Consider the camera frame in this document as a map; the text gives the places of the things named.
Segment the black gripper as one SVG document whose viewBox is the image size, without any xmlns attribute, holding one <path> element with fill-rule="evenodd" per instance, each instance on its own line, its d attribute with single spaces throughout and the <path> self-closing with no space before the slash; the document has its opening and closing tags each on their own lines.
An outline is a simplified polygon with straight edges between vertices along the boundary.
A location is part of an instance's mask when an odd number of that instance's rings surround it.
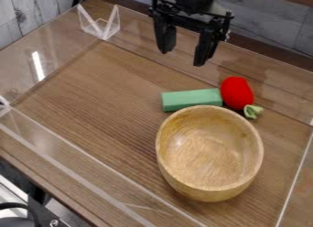
<svg viewBox="0 0 313 227">
<path fill-rule="evenodd" d="M 231 22 L 236 18 L 232 10 L 227 9 L 216 0 L 152 0 L 150 12 L 158 12 L 189 30 L 200 30 L 211 26 L 200 34 L 196 47 L 193 65 L 201 67 L 213 57 L 219 40 L 229 38 Z M 167 54 L 177 45 L 177 27 L 163 15 L 154 16 L 154 32 L 160 51 Z"/>
</svg>

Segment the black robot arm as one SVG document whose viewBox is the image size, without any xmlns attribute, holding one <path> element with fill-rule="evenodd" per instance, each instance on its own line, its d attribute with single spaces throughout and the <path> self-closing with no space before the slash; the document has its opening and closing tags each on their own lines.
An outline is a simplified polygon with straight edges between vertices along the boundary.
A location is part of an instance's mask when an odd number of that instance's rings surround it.
<svg viewBox="0 0 313 227">
<path fill-rule="evenodd" d="M 177 45 L 179 27 L 200 34 L 193 65 L 201 67 L 213 58 L 220 42 L 228 40 L 236 15 L 216 0 L 152 0 L 150 17 L 164 54 Z"/>
</svg>

